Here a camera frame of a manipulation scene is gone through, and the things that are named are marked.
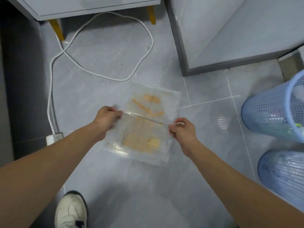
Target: wooden leg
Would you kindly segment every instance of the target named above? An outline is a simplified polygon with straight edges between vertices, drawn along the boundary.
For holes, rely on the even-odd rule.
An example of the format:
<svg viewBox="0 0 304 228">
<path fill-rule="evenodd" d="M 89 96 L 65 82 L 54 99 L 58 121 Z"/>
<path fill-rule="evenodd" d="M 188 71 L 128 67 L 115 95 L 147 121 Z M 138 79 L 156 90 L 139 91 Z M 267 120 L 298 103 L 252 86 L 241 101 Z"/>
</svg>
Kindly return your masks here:
<svg viewBox="0 0 304 228">
<path fill-rule="evenodd" d="M 151 6 L 147 6 L 147 10 L 148 10 L 150 22 L 152 23 L 152 25 L 156 25 L 156 18 L 155 18 L 153 6 L 152 5 Z"/>
<path fill-rule="evenodd" d="M 64 37 L 63 37 L 62 31 L 60 29 L 57 19 L 49 20 L 49 23 L 51 24 L 51 26 L 52 26 L 53 30 L 55 31 L 59 40 L 64 41 Z"/>
</svg>

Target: power cord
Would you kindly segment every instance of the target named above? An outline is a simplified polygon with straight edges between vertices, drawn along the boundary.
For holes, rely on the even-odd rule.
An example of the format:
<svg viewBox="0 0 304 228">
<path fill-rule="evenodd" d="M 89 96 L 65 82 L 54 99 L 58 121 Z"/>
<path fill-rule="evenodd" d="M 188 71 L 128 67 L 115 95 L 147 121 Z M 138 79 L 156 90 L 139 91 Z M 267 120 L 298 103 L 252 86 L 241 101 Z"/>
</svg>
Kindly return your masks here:
<svg viewBox="0 0 304 228">
<path fill-rule="evenodd" d="M 137 63 L 137 65 L 135 66 L 133 72 L 125 79 L 115 79 L 115 78 L 111 78 L 111 77 L 107 77 L 107 76 L 103 76 L 103 75 L 100 75 L 100 74 L 97 74 L 97 73 L 94 73 L 94 72 L 91 72 L 85 68 L 83 68 L 81 65 L 79 65 L 67 52 L 66 50 L 71 46 L 72 42 L 74 41 L 74 39 L 76 38 L 76 36 L 79 34 L 79 32 L 85 27 L 87 26 L 89 23 L 91 23 L 95 18 L 97 18 L 99 15 L 102 15 L 102 14 L 114 14 L 114 15 L 117 15 L 117 16 L 120 16 L 120 17 L 123 17 L 123 18 L 129 18 L 129 19 L 134 19 L 136 21 L 138 21 L 139 23 L 142 24 L 143 27 L 145 27 L 145 29 L 147 30 L 147 32 L 149 33 L 150 35 L 150 38 L 151 38 L 151 41 L 152 41 L 152 44 L 150 46 L 150 49 L 149 51 L 139 60 L 139 62 Z M 152 37 L 152 34 L 150 33 L 150 31 L 148 30 L 147 26 L 139 19 L 135 18 L 135 17 L 131 17 L 131 16 L 126 16 L 126 15 L 122 15 L 122 14 L 118 14 L 118 13 L 115 13 L 115 12 L 104 12 L 104 13 L 99 13 L 99 14 L 96 14 L 94 15 L 89 21 L 87 21 L 85 24 L 83 24 L 74 34 L 74 36 L 72 37 L 72 39 L 70 40 L 70 42 L 68 43 L 68 45 L 63 48 L 59 38 L 57 37 L 56 35 L 56 38 L 57 38 L 57 42 L 58 42 L 58 45 L 61 49 L 61 52 L 59 54 L 57 54 L 55 57 L 53 57 L 51 59 L 51 62 L 50 62 L 50 90 L 49 90 L 49 97 L 48 97 L 48 109 L 47 109 L 47 113 L 48 113 L 48 120 L 49 120 L 49 123 L 50 123 L 50 126 L 51 126 L 51 129 L 52 129 L 52 133 L 53 134 L 56 134 L 55 132 L 55 129 L 54 129 L 54 126 L 53 126 L 53 123 L 52 123 L 52 120 L 51 120 L 51 116 L 50 116 L 50 109 L 51 107 L 54 108 L 54 106 L 52 105 L 52 101 L 51 101 L 51 98 L 52 98 L 52 92 L 53 92 L 53 64 L 55 62 L 55 60 L 60 57 L 63 53 L 75 64 L 77 65 L 80 69 L 82 69 L 83 71 L 85 72 L 88 72 L 90 74 L 93 74 L 93 75 L 96 75 L 96 76 L 99 76 L 99 77 L 103 77 L 103 78 L 106 78 L 106 79 L 109 79 L 109 80 L 113 80 L 113 81 L 127 81 L 129 80 L 133 74 L 135 73 L 136 69 L 138 68 L 139 64 L 143 61 L 143 59 L 145 57 L 147 57 L 147 55 L 151 52 L 152 50 L 152 47 L 154 45 L 154 41 L 153 41 L 153 37 Z"/>
</svg>

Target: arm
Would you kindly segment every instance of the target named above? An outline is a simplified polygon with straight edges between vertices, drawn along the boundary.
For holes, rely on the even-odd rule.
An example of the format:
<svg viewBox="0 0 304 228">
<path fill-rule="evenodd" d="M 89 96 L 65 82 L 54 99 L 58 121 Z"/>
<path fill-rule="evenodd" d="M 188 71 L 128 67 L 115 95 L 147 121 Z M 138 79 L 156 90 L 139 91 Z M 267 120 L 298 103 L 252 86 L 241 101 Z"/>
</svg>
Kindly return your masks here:
<svg viewBox="0 0 304 228">
<path fill-rule="evenodd" d="M 28 228 L 121 115 L 115 108 L 102 107 L 92 123 L 0 168 L 1 226 Z"/>
<path fill-rule="evenodd" d="M 173 137 L 241 228 L 303 226 L 301 211 L 237 172 L 201 144 L 190 121 L 179 118 L 176 123 L 169 125 Z"/>
</svg>

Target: clear plastic bag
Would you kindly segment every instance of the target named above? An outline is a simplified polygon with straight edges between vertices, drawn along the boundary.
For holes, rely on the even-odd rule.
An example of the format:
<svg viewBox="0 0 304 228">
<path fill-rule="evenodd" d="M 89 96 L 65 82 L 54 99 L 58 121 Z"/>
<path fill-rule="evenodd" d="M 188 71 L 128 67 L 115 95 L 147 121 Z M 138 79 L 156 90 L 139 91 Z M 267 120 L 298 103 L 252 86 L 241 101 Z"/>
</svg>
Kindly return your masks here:
<svg viewBox="0 0 304 228">
<path fill-rule="evenodd" d="M 168 124 L 177 117 L 181 92 L 132 83 L 133 96 L 124 114 L 108 131 L 106 147 L 123 157 L 152 165 L 169 160 L 172 137 Z"/>
</svg>

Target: white sneaker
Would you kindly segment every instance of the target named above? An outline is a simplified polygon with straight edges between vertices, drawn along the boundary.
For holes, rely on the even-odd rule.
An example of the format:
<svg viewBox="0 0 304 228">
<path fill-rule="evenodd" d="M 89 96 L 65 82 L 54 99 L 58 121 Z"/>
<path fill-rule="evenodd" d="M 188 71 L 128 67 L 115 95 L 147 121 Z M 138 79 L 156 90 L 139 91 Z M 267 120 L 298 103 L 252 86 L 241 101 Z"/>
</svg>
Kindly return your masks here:
<svg viewBox="0 0 304 228">
<path fill-rule="evenodd" d="M 59 201 L 55 213 L 55 228 L 87 228 L 87 207 L 77 191 L 67 192 Z"/>
</svg>

